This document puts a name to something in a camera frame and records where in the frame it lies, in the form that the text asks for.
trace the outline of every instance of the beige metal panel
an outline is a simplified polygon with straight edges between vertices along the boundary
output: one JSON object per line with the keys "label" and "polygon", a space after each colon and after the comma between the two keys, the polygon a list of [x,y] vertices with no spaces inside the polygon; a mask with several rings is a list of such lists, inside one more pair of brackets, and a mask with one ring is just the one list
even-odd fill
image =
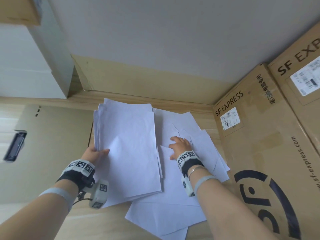
{"label": "beige metal panel", "polygon": [[16,125],[27,131],[25,145],[15,162],[0,164],[0,204],[29,202],[51,187],[82,156],[92,122],[92,111],[27,105]]}

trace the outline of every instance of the stack of paper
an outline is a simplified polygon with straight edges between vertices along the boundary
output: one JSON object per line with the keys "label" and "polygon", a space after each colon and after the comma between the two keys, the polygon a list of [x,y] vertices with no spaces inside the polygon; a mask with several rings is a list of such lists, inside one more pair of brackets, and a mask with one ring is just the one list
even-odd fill
{"label": "stack of paper", "polygon": [[110,149],[97,171],[109,181],[104,206],[133,201],[126,219],[161,239],[184,240],[189,226],[206,220],[197,198],[186,195],[177,162],[169,159],[170,137],[186,138],[213,175],[229,179],[228,166],[190,112],[105,99],[94,112],[94,131],[96,148]]}

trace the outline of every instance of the brown cardboard box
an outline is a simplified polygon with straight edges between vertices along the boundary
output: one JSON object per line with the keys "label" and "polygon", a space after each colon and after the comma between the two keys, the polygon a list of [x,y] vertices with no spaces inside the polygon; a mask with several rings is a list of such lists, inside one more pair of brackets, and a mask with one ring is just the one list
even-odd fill
{"label": "brown cardboard box", "polygon": [[320,157],[265,64],[213,109],[237,195],[280,239],[319,239]]}
{"label": "brown cardboard box", "polygon": [[320,153],[320,23],[268,67]]}
{"label": "brown cardboard box", "polygon": [[0,22],[40,25],[41,0],[0,0]]}

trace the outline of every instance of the person's left hand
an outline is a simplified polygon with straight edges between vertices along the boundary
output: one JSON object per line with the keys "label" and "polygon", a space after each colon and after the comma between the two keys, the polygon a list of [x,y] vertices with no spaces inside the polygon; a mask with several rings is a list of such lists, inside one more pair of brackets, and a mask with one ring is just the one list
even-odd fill
{"label": "person's left hand", "polygon": [[84,154],[82,155],[81,159],[82,160],[87,160],[89,161],[90,163],[92,163],[93,165],[97,166],[98,162],[99,162],[99,159],[101,156],[103,155],[108,155],[110,152],[110,149],[105,149],[105,150],[102,150],[102,151],[97,151],[95,148],[94,148],[94,145],[90,145],[86,151],[84,152]]}

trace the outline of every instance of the gray elastic band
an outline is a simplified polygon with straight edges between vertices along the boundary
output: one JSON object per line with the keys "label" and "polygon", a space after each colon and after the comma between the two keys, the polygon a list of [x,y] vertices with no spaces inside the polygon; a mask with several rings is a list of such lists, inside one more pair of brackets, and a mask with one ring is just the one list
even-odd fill
{"label": "gray elastic band", "polygon": [[70,212],[72,208],[72,204],[75,201],[76,198],[72,197],[67,191],[61,188],[49,188],[45,191],[43,191],[39,196],[42,196],[44,194],[53,193],[62,196],[67,204],[68,204],[68,213]]}
{"label": "gray elastic band", "polygon": [[214,177],[213,175],[209,175],[209,176],[204,176],[202,177],[201,179],[198,180],[198,182],[195,184],[195,187],[194,187],[194,193],[195,195],[197,195],[197,191],[198,191],[198,188],[200,187],[200,185],[202,185],[202,183],[204,181],[207,181],[209,179],[217,179],[216,177]]}

